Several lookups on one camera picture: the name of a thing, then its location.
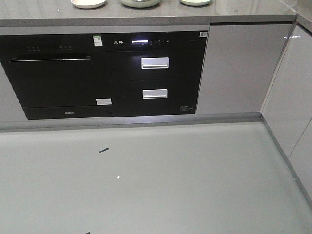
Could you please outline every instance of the barcode sticker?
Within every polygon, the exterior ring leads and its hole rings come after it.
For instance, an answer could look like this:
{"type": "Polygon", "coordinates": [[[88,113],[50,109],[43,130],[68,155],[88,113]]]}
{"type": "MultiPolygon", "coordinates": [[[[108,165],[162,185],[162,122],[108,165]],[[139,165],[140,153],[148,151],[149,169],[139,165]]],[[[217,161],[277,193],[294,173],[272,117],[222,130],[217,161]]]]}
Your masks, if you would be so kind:
{"type": "Polygon", "coordinates": [[[208,36],[208,32],[200,32],[199,37],[200,38],[206,38],[208,36]]]}
{"type": "Polygon", "coordinates": [[[96,99],[97,105],[112,105],[112,100],[110,98],[108,99],[96,99]]]}
{"type": "Polygon", "coordinates": [[[102,36],[101,35],[93,35],[93,43],[94,43],[94,46],[103,46],[102,36]]]}

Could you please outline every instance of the label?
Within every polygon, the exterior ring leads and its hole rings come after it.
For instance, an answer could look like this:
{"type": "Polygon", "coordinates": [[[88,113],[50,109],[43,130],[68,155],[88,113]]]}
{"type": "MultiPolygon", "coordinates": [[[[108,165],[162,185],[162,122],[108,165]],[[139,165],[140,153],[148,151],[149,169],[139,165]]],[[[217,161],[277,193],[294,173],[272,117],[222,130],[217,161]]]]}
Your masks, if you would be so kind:
{"type": "Polygon", "coordinates": [[[180,111],[192,111],[193,106],[180,106],[180,111]]]}
{"type": "Polygon", "coordinates": [[[108,98],[108,99],[96,99],[96,101],[97,101],[98,106],[112,105],[112,100],[110,98],[108,98]]]}
{"type": "Polygon", "coordinates": [[[94,46],[103,46],[102,36],[101,35],[93,35],[93,43],[94,43],[94,46]]]}
{"type": "Polygon", "coordinates": [[[199,37],[200,38],[206,38],[208,36],[208,32],[200,32],[199,37]]]}

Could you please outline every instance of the gray floor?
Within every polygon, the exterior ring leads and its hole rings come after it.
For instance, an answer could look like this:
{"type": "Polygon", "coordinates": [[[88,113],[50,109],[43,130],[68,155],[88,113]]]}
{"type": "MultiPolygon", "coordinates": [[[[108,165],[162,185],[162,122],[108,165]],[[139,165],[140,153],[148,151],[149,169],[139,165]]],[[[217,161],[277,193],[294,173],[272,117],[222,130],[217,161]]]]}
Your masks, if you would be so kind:
{"type": "Polygon", "coordinates": [[[0,133],[2,234],[310,234],[311,224],[262,123],[0,133]]]}

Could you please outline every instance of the cabinet door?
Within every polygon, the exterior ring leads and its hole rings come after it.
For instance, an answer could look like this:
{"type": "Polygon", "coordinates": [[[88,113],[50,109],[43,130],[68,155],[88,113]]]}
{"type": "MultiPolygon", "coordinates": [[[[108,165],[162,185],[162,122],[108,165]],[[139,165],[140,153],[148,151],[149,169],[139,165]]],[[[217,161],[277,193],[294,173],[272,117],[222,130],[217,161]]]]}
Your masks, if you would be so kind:
{"type": "Polygon", "coordinates": [[[297,27],[262,113],[287,156],[312,116],[311,74],[312,37],[297,27]]]}
{"type": "Polygon", "coordinates": [[[0,122],[26,121],[27,118],[0,64],[0,122]]]}
{"type": "Polygon", "coordinates": [[[290,27],[211,26],[197,113],[259,112],[290,27]]]}
{"type": "Polygon", "coordinates": [[[304,134],[300,138],[290,162],[299,176],[303,186],[312,197],[312,123],[308,125],[304,134]]]}

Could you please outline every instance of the countertop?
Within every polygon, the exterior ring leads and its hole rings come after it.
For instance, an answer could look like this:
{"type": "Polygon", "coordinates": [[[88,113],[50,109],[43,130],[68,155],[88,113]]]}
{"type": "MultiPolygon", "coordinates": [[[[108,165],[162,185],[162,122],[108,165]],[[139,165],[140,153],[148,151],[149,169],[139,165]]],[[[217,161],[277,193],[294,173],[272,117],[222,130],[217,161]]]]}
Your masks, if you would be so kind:
{"type": "Polygon", "coordinates": [[[296,13],[279,0],[213,0],[189,7],[162,0],[148,9],[134,9],[107,0],[98,9],[78,9],[70,0],[1,0],[0,26],[137,26],[201,25],[214,22],[293,21],[296,13]]]}
{"type": "Polygon", "coordinates": [[[298,13],[297,22],[312,32],[312,0],[282,0],[298,13]]]}

